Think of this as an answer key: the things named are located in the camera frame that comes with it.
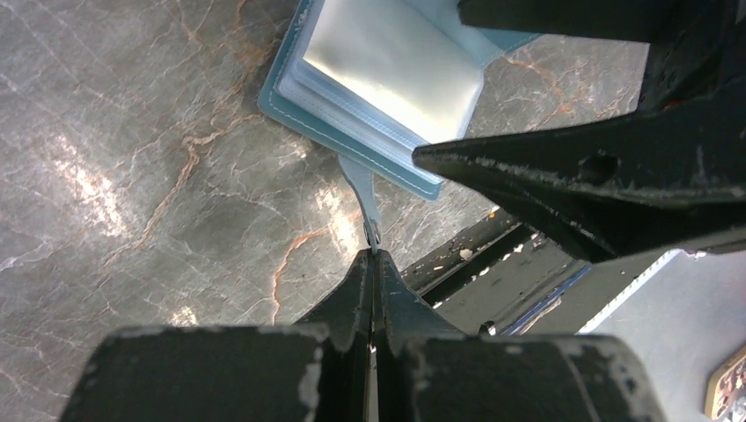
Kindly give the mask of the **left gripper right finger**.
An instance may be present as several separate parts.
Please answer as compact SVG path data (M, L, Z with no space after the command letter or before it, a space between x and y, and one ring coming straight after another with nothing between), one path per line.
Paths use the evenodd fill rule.
M383 421L663 421L646 369L608 335L468 335L374 266Z

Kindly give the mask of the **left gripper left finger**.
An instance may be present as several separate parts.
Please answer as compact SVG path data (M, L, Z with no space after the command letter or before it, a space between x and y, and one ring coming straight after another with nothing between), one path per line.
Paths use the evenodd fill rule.
M290 325L130 326L92 353L64 421L344 421L373 260Z

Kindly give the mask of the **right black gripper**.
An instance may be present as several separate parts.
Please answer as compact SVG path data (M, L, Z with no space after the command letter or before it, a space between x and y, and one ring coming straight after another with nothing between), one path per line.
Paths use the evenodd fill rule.
M462 23L479 28L650 41L640 112L712 90L745 17L744 1L466 0L457 7ZM413 161L593 263L663 248L745 248L743 105L680 105L446 142L419 147Z

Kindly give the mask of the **blue leather card holder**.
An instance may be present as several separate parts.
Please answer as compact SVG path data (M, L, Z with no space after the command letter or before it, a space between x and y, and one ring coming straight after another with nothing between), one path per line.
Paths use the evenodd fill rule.
M534 39L466 25L454 1L302 1L258 105L337 154L377 249L375 176L437 198L442 181L413 164L413 150L461 139L486 68Z

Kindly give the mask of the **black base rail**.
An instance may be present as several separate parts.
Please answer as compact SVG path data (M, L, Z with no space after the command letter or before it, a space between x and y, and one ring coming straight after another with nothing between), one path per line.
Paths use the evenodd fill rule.
M403 270L436 313L469 333L523 333L590 269L496 210Z

